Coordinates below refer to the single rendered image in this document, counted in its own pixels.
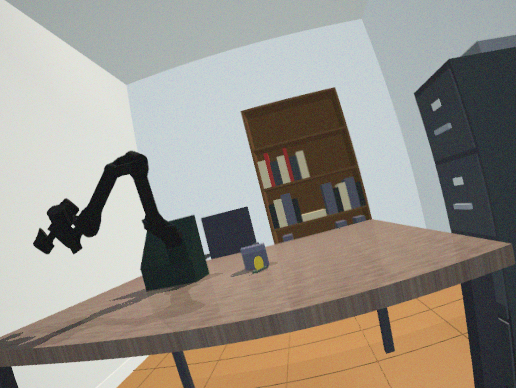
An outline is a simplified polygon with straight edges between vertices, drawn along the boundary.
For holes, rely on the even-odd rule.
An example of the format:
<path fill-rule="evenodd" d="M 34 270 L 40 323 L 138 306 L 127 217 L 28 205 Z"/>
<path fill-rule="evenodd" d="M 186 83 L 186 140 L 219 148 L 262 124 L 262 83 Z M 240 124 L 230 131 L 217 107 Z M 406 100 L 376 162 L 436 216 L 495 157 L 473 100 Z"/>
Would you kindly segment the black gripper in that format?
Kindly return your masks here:
<path fill-rule="evenodd" d="M 68 204 L 70 211 L 72 213 L 72 216 L 76 216 L 78 214 L 79 208 L 76 205 L 74 205 L 74 203 L 72 203 L 68 198 L 64 198 L 63 202 L 61 202 L 59 205 L 63 205 L 64 203 Z M 58 231 L 55 230 L 55 228 L 52 226 L 52 224 L 48 227 L 48 231 L 50 231 L 50 233 L 47 236 L 46 232 L 43 229 L 39 228 L 39 232 L 37 233 L 37 237 L 36 237 L 33 245 L 38 250 L 49 255 L 49 253 L 51 252 L 51 250 L 53 250 L 53 247 L 54 247 L 54 245 L 52 243 L 53 240 L 55 238 L 58 239 L 58 237 L 57 237 Z"/>

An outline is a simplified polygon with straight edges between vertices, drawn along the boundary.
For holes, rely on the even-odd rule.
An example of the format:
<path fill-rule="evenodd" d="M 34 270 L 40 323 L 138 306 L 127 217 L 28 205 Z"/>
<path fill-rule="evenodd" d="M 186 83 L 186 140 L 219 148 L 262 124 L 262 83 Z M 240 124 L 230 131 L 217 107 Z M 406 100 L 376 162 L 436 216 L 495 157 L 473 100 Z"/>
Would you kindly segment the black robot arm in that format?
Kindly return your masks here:
<path fill-rule="evenodd" d="M 165 248 L 181 246 L 182 232 L 176 225 L 164 219 L 157 210 L 156 202 L 148 181 L 149 164 L 146 156 L 136 151 L 127 152 L 104 167 L 97 187 L 89 204 L 79 216 L 72 216 L 67 203 L 53 205 L 46 212 L 52 226 L 58 231 L 57 237 L 75 255 L 83 249 L 81 236 L 95 236 L 101 224 L 101 214 L 106 201 L 116 183 L 116 179 L 130 174 L 139 193 L 139 199 L 145 211 L 141 220 L 144 229 L 163 240 Z M 74 228 L 71 225 L 75 225 Z"/>

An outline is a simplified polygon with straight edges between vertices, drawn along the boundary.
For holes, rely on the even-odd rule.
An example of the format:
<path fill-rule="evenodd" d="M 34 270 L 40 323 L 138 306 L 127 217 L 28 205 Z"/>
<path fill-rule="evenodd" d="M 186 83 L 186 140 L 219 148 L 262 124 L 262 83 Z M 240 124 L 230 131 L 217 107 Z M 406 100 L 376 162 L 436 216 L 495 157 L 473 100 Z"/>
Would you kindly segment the thin gold disc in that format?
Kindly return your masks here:
<path fill-rule="evenodd" d="M 254 266 L 256 270 L 260 270 L 264 267 L 263 259 L 260 256 L 256 256 L 254 259 Z"/>

